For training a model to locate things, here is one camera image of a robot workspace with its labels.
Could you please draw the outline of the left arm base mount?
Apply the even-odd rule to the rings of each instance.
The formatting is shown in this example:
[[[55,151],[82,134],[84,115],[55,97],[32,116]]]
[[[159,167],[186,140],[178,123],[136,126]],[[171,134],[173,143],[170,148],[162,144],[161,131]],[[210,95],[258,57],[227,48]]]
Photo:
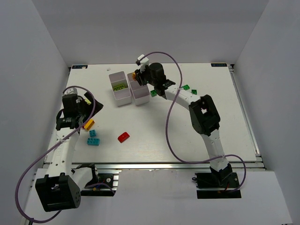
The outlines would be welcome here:
[[[82,164],[71,169],[72,178],[81,190],[81,196],[113,197],[116,185],[113,184],[115,174],[101,172],[95,164]]]

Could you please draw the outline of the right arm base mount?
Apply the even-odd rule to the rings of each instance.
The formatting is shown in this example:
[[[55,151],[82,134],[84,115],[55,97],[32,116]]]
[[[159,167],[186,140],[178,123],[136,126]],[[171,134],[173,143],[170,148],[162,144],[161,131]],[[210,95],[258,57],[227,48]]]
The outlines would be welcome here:
[[[198,199],[240,199],[240,190],[237,173],[233,172],[228,178],[219,183],[215,175],[208,172],[196,173],[192,178],[196,185]]]

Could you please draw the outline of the lime long lego brick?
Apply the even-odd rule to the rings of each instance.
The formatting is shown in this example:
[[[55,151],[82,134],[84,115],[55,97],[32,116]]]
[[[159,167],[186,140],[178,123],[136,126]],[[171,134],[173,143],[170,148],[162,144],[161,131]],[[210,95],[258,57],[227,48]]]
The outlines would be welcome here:
[[[119,90],[123,90],[125,88],[126,88],[125,85],[121,84],[121,85],[113,87],[113,91],[119,91]]]

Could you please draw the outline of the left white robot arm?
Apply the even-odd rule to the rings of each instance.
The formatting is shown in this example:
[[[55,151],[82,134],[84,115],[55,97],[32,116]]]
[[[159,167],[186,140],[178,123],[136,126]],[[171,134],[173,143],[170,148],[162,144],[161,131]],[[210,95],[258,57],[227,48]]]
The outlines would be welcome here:
[[[92,96],[79,96],[76,88],[69,88],[62,97],[63,109],[56,117],[56,136],[59,146],[53,150],[50,165],[43,178],[37,179],[35,188],[44,211],[59,211],[78,208],[81,191],[99,181],[93,163],[72,168],[75,145],[80,130],[90,115],[95,115],[103,105],[90,103]]]

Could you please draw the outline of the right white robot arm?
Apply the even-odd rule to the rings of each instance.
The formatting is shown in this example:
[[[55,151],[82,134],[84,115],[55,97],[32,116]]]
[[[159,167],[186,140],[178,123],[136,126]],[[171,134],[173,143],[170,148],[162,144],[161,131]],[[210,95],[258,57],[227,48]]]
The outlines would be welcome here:
[[[173,105],[177,103],[189,111],[192,127],[205,143],[212,177],[221,187],[231,176],[232,167],[225,157],[219,134],[220,116],[211,96],[201,97],[176,85],[166,78],[160,63],[149,64],[137,61],[136,64],[140,68],[135,70],[133,79],[139,85],[150,84],[159,96],[172,101],[169,110],[172,110]]]

